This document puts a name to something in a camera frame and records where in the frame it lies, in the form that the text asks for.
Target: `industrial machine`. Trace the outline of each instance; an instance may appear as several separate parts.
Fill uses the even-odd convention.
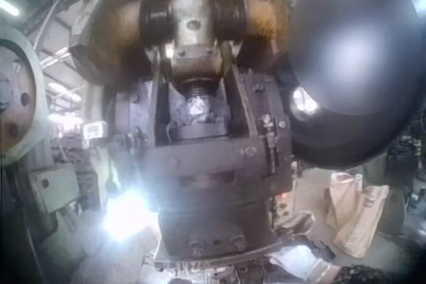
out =
[[[312,101],[286,55],[296,1],[86,0],[76,18],[69,51],[87,81],[82,139],[105,186],[106,194],[97,194],[100,206],[128,190],[143,194],[158,212],[157,269],[220,269],[209,283],[234,283],[232,267],[239,265],[239,278],[255,277],[260,267],[247,265],[283,246],[270,212],[275,197],[293,188],[292,162],[360,164],[381,152],[417,111],[423,79],[401,96],[400,108],[378,114],[346,116]],[[15,31],[2,30],[1,37],[4,55],[18,55],[21,72],[31,79],[25,90],[11,80],[15,56],[1,71],[1,134],[11,141],[2,144],[2,166],[18,198],[22,189],[43,204],[34,209],[35,220],[43,222],[35,229],[49,237],[58,220],[68,223],[66,205],[81,187],[74,168],[54,164],[46,156],[47,139],[32,133],[47,120],[37,57]],[[12,112],[30,107],[14,126]],[[31,160],[40,155],[45,158]],[[18,173],[23,160],[34,166]],[[25,178],[12,178],[19,174]],[[65,178],[58,182],[55,174]],[[54,197],[64,183],[69,195]],[[22,234],[22,254],[37,261],[31,246],[41,239],[34,233]]]

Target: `fluorescent light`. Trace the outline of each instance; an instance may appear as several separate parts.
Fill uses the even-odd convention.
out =
[[[50,82],[49,86],[52,89],[56,90],[57,92],[62,93],[66,96],[69,96],[74,101],[77,101],[77,102],[81,101],[81,97],[78,94],[69,91],[67,88],[65,88],[63,85],[61,85],[59,83]]]
[[[117,241],[122,241],[148,226],[149,210],[142,196],[129,190],[106,203],[104,227]]]
[[[47,57],[45,59],[43,59],[40,62],[41,68],[45,69],[51,65],[54,65],[55,63],[57,63],[59,60],[65,59],[69,56],[71,56],[70,52],[68,51],[68,47],[64,47],[62,49],[59,49],[57,52],[55,52],[55,54],[51,57]]]
[[[8,13],[10,13],[12,16],[18,16],[19,10],[15,6],[8,3],[6,0],[0,0],[0,8],[3,10],[6,10]]]

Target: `concrete floor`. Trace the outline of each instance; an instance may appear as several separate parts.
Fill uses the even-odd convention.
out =
[[[339,266],[363,264],[385,271],[404,272],[411,264],[408,250],[379,235],[371,243],[366,256],[356,259],[340,251],[333,243],[335,231],[326,224],[326,205],[323,198],[332,171],[313,169],[304,172],[298,180],[295,211],[308,210],[314,213],[316,224],[310,234],[329,245],[337,255],[334,263]],[[79,217],[80,243],[89,256],[75,272],[71,284],[153,284],[152,272],[142,268],[144,255],[155,245],[155,236],[149,231],[123,242],[116,243],[102,231],[98,215],[84,212]],[[170,279],[167,272],[161,273],[161,283]]]

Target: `sack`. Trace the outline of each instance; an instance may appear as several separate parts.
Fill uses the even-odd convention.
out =
[[[355,214],[338,231],[334,244],[351,256],[363,257],[373,240],[388,193],[389,186],[366,187]]]
[[[329,192],[331,205],[326,221],[328,225],[338,231],[346,225],[357,209],[362,192],[362,175],[351,176],[344,172],[333,173]]]

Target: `metal rod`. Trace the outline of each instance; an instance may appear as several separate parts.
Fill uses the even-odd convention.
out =
[[[37,55],[41,52],[41,49],[43,48],[43,43],[45,42],[47,33],[49,31],[49,27],[51,26],[52,22],[55,20],[55,17],[59,10],[61,10],[60,4],[63,2],[63,0],[56,0],[52,7],[49,10],[49,13],[47,14],[45,20],[43,21],[43,24],[41,25],[40,31],[35,38],[34,41],[34,50],[37,53]]]

